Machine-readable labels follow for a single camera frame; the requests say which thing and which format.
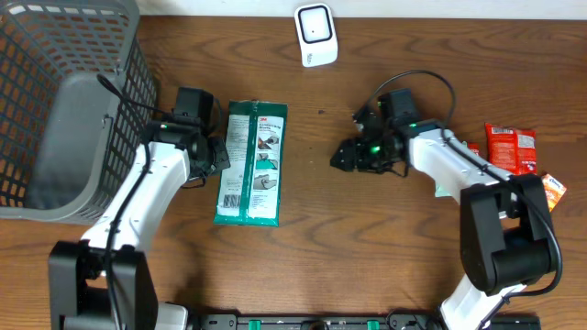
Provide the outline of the green and white package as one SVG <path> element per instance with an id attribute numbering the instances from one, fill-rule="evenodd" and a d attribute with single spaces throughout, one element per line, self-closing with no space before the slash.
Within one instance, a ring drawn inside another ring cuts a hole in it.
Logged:
<path id="1" fill-rule="evenodd" d="M 282 154 L 288 105 L 261 101 L 229 103 L 226 146 L 213 223 L 279 225 Z"/>

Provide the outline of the light green wipes pack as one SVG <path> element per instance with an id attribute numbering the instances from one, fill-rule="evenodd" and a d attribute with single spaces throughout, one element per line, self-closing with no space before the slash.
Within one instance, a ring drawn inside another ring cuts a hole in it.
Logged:
<path id="1" fill-rule="evenodd" d="M 435 197 L 442 198 L 442 197 L 450 197 L 450 192 L 446 191 L 441 185 L 437 182 L 435 183 Z"/>

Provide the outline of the red and white snack packet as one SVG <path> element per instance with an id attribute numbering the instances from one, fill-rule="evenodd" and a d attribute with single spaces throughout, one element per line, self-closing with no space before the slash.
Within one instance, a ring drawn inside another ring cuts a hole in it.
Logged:
<path id="1" fill-rule="evenodd" d="M 470 151 L 472 151 L 475 155 L 477 155 L 477 156 L 480 155 L 480 149 L 479 149 L 479 146 L 476 143 L 469 143 L 468 144 L 468 149 Z"/>

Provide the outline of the red snack bag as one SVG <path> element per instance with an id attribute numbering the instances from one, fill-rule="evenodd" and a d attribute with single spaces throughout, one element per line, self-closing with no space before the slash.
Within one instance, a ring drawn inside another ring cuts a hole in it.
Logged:
<path id="1" fill-rule="evenodd" d="M 489 161 L 515 175 L 537 174 L 536 132 L 485 124 Z"/>

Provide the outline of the orange and white snack packet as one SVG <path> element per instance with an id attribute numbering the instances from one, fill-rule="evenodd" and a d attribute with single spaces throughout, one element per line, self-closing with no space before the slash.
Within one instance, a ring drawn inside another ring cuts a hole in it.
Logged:
<path id="1" fill-rule="evenodd" d="M 567 187 L 548 173 L 542 176 L 542 183 L 547 197 L 548 209 L 552 212 L 567 191 Z"/>

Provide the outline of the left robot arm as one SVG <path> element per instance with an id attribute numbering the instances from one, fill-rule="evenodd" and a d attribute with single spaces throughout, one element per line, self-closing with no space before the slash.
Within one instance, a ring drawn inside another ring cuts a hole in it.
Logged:
<path id="1" fill-rule="evenodd" d="M 101 218 L 77 243 L 59 241 L 49 257 L 50 325 L 54 329 L 190 329 L 189 310 L 159 302 L 147 251 L 174 195 L 201 188 L 229 165 L 215 135 L 217 99 L 179 89 L 167 118 L 148 123 L 123 184 Z"/>

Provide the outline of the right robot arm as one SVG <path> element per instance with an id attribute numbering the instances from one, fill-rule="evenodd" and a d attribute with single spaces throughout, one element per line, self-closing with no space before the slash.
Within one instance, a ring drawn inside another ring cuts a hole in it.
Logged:
<path id="1" fill-rule="evenodd" d="M 379 96 L 380 111 L 365 105 L 353 116 L 359 135 L 342 141 L 330 164 L 343 171 L 392 172 L 394 164 L 420 171 L 460 208 L 460 260 L 465 275 L 440 305 L 428 329 L 487 329 L 495 314 L 544 275 L 560 280 L 562 262 L 542 181 L 494 167 L 439 121 L 424 120 L 410 90 Z"/>

